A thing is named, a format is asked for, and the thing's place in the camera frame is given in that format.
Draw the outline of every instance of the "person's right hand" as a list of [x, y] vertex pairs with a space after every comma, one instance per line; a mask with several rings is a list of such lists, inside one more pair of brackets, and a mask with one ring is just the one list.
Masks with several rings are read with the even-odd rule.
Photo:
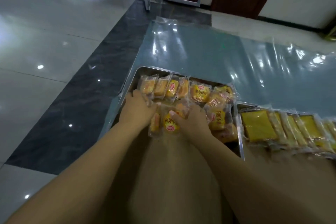
[[212, 136], [205, 111], [198, 105], [192, 105], [190, 107], [189, 116], [186, 120], [181, 118], [174, 111], [170, 111], [169, 113], [173, 120], [180, 126], [182, 133], [185, 134], [190, 141]]

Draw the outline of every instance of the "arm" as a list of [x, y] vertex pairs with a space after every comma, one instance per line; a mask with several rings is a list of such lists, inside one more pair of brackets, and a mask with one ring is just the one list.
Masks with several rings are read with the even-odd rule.
[[203, 109], [192, 106], [187, 120], [172, 111], [171, 115], [204, 156], [241, 224], [322, 223], [299, 202], [261, 180], [241, 158], [213, 137]]
[[103, 204], [128, 147], [149, 124], [156, 107], [147, 107], [138, 90], [133, 97], [128, 93], [119, 122], [6, 223], [90, 223]]

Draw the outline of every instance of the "clear plastic sheet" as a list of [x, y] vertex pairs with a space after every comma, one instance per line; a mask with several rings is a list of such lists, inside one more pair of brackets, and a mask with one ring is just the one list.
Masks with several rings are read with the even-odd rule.
[[[230, 35], [209, 26], [157, 18], [148, 27], [121, 90], [123, 99], [141, 66], [158, 67], [205, 80], [233, 82], [244, 102], [275, 109], [335, 116], [336, 54], [312, 52]], [[116, 112], [108, 112], [111, 124]]]

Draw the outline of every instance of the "baseboard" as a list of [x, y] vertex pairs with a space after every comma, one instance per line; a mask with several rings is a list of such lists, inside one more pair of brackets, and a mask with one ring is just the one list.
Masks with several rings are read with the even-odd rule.
[[319, 33], [322, 30], [320, 28], [309, 27], [309, 26], [305, 26], [305, 25], [301, 25], [301, 24], [296, 24], [296, 23], [293, 23], [293, 22], [281, 21], [281, 20], [276, 20], [276, 19], [267, 18], [267, 17], [263, 17], [263, 16], [258, 16], [257, 20], [258, 21], [269, 22], [269, 23], [273, 23], [273, 24], [278, 24], [278, 25], [283, 25], [283, 26], [287, 26], [287, 27], [291, 27], [291, 28], [297, 28], [297, 29], [302, 29], [302, 30], [306, 30], [306, 31], [311, 31], [311, 32], [315, 32], [315, 33]]

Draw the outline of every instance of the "stainless steel tray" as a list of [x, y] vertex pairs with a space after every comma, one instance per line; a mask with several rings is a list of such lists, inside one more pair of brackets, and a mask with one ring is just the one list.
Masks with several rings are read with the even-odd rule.
[[[174, 73], [176, 75], [179, 76], [186, 76], [180, 73], [176, 73], [174, 71], [169, 71], [169, 70], [165, 70], [165, 69], [160, 69], [160, 68], [152, 68], [152, 67], [140, 67], [136, 70], [131, 83], [129, 83], [129, 86], [127, 87], [128, 83], [125, 84], [125, 88], [122, 90], [121, 92], [121, 98], [118, 104], [118, 114], [115, 117], [115, 120], [113, 122], [112, 125], [114, 125], [115, 123], [118, 122], [119, 120], [119, 113], [124, 105], [124, 101], [125, 101], [125, 95], [128, 92], [132, 92], [133, 90], [135, 90], [137, 88], [139, 79], [141, 77], [141, 75], [154, 75], [154, 74], [159, 74], [160, 77], [162, 76], [167, 76], [169, 73]], [[211, 86], [219, 86], [222, 83], [217, 83], [217, 82], [211, 82], [211, 81], [207, 81], [201, 78], [194, 78], [194, 77], [190, 77], [191, 80], [197, 80], [201, 83], [206, 83], [209, 84]], [[238, 142], [231, 142], [231, 143], [226, 143], [226, 145], [235, 153], [237, 154], [239, 157], [241, 157], [243, 160], [245, 160], [244, 158], [244, 150], [243, 150], [243, 141], [242, 141], [242, 136], [241, 136], [241, 120], [240, 119], [240, 115], [238, 114], [238, 109], [237, 109], [237, 104], [235, 103], [233, 105], [232, 108], [232, 116], [233, 116], [233, 123], [234, 125], [237, 127], [237, 131], [238, 131]]]

